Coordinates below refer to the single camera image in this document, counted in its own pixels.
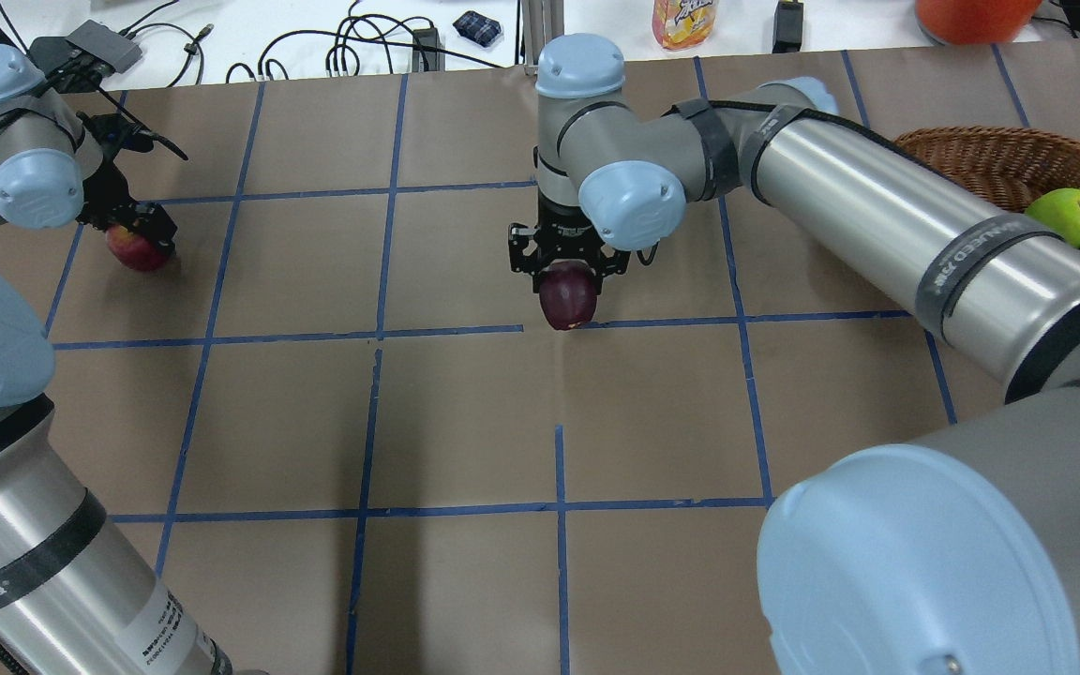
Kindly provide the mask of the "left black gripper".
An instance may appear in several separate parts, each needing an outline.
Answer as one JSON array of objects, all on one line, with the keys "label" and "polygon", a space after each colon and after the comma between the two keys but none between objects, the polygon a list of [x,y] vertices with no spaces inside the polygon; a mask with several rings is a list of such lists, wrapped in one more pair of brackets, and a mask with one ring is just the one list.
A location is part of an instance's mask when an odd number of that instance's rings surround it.
[{"label": "left black gripper", "polygon": [[121,226],[136,233],[162,255],[173,255],[177,226],[167,210],[154,202],[138,202],[129,192],[129,180],[112,159],[103,159],[82,183],[81,224],[106,232]]}]

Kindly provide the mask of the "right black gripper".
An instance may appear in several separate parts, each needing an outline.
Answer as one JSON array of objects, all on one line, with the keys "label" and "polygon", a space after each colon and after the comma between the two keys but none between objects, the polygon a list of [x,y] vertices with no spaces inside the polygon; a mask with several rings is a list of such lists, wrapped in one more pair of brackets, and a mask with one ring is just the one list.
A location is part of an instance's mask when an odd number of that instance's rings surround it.
[{"label": "right black gripper", "polygon": [[588,264],[592,280],[626,273],[633,253],[611,249],[600,239],[588,215],[578,206],[537,198],[534,226],[511,222],[507,227],[507,255],[513,272],[539,282],[552,264]]}]

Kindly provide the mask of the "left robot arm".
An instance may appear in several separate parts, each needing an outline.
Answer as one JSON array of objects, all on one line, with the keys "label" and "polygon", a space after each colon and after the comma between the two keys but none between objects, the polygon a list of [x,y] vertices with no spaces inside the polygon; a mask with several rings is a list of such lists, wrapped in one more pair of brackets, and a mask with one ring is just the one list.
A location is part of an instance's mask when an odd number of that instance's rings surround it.
[{"label": "left robot arm", "polygon": [[[0,226],[68,222],[129,233],[156,255],[175,225],[133,200],[114,166],[129,133],[75,112],[57,84],[0,43]],[[0,662],[14,674],[232,674],[233,661],[120,534],[49,442],[48,329],[0,276]]]}]

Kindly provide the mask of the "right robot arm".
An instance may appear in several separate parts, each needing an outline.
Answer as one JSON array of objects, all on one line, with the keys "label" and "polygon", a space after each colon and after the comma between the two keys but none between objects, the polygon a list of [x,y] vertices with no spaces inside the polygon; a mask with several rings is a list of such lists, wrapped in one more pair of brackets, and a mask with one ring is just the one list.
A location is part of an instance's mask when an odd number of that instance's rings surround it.
[{"label": "right robot arm", "polygon": [[991,211],[818,129],[636,270],[673,319],[527,351],[561,669],[1080,674],[1080,255],[1021,242],[927,334],[897,300]]}]

